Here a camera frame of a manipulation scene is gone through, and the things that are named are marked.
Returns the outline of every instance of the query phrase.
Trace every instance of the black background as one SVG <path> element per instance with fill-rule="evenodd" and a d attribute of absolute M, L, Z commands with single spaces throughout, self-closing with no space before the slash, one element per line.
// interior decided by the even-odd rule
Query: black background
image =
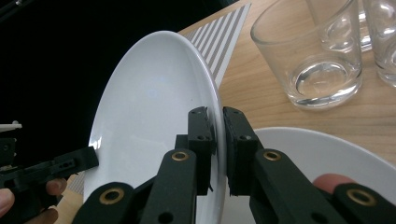
<path fill-rule="evenodd" d="M 22 129 L 15 164 L 88 145 L 102 92 L 124 53 L 221 9 L 213 0 L 35 0 L 0 22 L 0 123 Z"/>

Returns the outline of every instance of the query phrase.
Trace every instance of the clear glass tumbler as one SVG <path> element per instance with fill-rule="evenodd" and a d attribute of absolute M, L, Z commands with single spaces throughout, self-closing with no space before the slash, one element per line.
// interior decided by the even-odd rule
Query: clear glass tumbler
<path fill-rule="evenodd" d="M 376 72 L 396 88 L 396 0 L 363 0 Z"/>
<path fill-rule="evenodd" d="M 366 13 L 364 11 L 363 0 L 358 0 L 359 6 L 359 27 L 361 30 L 361 51 L 372 48 L 369 28 L 367 26 Z"/>
<path fill-rule="evenodd" d="M 289 99 L 303 109 L 344 103 L 361 86 L 357 0 L 278 0 L 250 34 Z"/>

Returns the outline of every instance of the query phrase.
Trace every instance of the screw hole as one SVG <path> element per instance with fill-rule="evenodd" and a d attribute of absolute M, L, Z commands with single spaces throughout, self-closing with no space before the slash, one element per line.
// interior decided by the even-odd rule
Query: screw hole
<path fill-rule="evenodd" d="M 8 151 L 9 150 L 9 144 L 3 145 L 3 150 Z"/>
<path fill-rule="evenodd" d="M 172 159 L 174 161 L 185 161 L 189 158 L 189 154 L 179 151 L 172 154 Z"/>
<path fill-rule="evenodd" d="M 241 135 L 241 136 L 239 136 L 239 139 L 241 139 L 241 140 L 250 140 L 251 137 L 249 135 Z"/>
<path fill-rule="evenodd" d="M 321 213 L 312 213 L 311 217 L 317 223 L 328 223 L 327 218 L 325 216 L 323 216 Z"/>
<path fill-rule="evenodd" d="M 266 151 L 266 152 L 264 152 L 263 156 L 268 161 L 279 161 L 281 158 L 281 156 L 274 151 Z"/>
<path fill-rule="evenodd" d="M 165 212 L 158 216 L 158 221 L 160 223 L 171 223 L 173 221 L 173 215 L 171 213 Z"/>
<path fill-rule="evenodd" d="M 116 191 L 110 191 L 105 195 L 106 200 L 115 200 L 120 196 L 120 194 Z"/>

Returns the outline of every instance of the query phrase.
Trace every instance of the brass screw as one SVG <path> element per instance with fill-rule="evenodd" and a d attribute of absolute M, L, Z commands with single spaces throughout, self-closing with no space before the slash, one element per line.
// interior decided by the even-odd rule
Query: brass screw
<path fill-rule="evenodd" d="M 355 203 L 359 203 L 363 206 L 375 206 L 376 199 L 370 193 L 361 189 L 349 189 L 346 191 L 346 195 Z"/>
<path fill-rule="evenodd" d="M 110 205 L 119 202 L 123 196 L 124 191 L 121 188 L 107 189 L 100 195 L 99 201 L 102 204 Z"/>

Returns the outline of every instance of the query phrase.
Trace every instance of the human hand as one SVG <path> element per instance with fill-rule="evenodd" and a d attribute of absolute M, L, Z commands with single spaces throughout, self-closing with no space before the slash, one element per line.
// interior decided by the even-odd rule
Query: human hand
<path fill-rule="evenodd" d="M 66 189 L 67 182 L 63 178 L 47 182 L 46 189 L 49 195 L 61 195 Z M 14 204 L 14 194 L 9 189 L 0 189 L 0 217 L 2 217 Z M 58 219 L 58 212 L 54 208 L 44 210 L 37 217 L 32 218 L 26 224 L 52 224 Z"/>

